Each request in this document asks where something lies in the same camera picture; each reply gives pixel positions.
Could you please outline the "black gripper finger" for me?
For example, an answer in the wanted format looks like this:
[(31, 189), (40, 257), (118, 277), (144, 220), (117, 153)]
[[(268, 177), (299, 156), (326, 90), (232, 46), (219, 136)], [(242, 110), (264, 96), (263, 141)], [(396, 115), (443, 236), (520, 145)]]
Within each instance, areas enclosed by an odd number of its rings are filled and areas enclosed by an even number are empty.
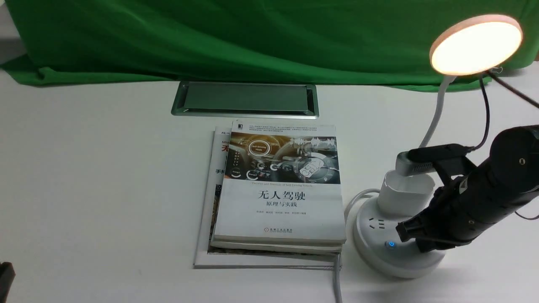
[(414, 217), (399, 222), (396, 232), (402, 243), (412, 239), (429, 240), (430, 215), (419, 213)]

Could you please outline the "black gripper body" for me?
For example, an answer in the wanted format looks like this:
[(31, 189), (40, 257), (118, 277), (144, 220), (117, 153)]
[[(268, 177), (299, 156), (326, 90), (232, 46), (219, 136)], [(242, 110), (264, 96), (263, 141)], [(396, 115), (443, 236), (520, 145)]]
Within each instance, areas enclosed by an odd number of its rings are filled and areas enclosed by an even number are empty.
[(435, 191), (420, 212), (430, 215), (429, 237), (434, 240), (434, 250), (467, 245), (485, 231), (484, 197), (484, 177), (458, 177)]

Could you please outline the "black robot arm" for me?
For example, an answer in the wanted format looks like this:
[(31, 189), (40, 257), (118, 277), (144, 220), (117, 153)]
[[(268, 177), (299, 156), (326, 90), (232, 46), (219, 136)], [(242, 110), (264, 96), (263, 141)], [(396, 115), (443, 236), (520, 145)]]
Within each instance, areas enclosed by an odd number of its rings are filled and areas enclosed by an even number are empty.
[(538, 196), (538, 126), (506, 129), (493, 140), (480, 165), (468, 158), (470, 147), (447, 144), (404, 154), (422, 173), (435, 171), (443, 185), (429, 205), (399, 222), (402, 242), (414, 240), (422, 253), (471, 243), (483, 232)]

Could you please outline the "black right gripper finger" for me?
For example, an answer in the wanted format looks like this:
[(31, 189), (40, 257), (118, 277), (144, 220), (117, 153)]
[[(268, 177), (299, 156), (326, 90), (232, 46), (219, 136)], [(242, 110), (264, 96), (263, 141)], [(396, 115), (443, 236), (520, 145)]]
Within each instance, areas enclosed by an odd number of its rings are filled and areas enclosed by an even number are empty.
[(434, 240), (431, 237), (415, 237), (420, 253), (429, 253), (434, 250)]

